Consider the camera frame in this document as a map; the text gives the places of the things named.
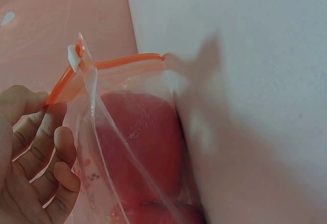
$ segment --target pink surface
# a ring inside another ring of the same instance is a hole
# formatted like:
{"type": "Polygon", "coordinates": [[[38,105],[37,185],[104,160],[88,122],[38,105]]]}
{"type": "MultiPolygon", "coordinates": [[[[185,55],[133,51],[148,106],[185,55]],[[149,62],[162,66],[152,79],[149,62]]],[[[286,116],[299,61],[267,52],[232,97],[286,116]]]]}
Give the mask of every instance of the pink surface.
{"type": "Polygon", "coordinates": [[[137,53],[128,0],[0,0],[0,90],[51,91],[83,33],[95,61],[137,53]]]}

